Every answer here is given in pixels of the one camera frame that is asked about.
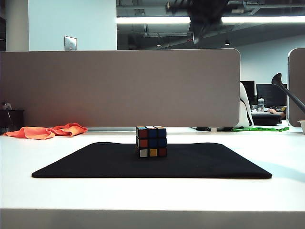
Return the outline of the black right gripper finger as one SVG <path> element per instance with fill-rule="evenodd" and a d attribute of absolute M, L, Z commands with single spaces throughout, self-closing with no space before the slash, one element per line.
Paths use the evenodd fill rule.
<path fill-rule="evenodd" d="M 203 35 L 209 31 L 209 28 L 210 28 L 209 23 L 192 22 L 193 43 L 197 44 L 203 38 Z"/>

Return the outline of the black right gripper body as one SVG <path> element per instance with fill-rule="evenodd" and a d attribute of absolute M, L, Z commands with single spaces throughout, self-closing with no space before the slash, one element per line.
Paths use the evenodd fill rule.
<path fill-rule="evenodd" d="M 238 0 L 175 0 L 166 3 L 166 12 L 187 12 L 194 23 L 219 23 L 226 13 L 243 13 L 245 4 Z"/>

